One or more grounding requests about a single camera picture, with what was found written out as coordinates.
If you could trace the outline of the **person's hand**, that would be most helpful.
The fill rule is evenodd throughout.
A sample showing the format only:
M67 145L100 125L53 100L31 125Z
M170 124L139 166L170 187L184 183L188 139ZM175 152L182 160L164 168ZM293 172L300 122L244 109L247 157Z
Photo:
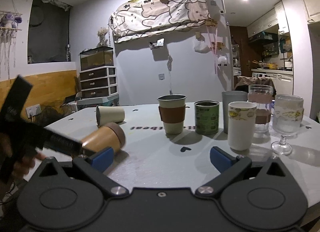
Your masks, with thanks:
M1 134L1 168L4 165L4 160L6 158L12 157L12 149L9 138ZM9 181L12 179L22 179L23 176L27 175L30 169L35 167L35 160L44 160L46 155L38 152L35 156L23 156L22 159L18 162L14 163L13 171L9 176L9 180L7 182L1 181L1 186L6 186L9 184Z

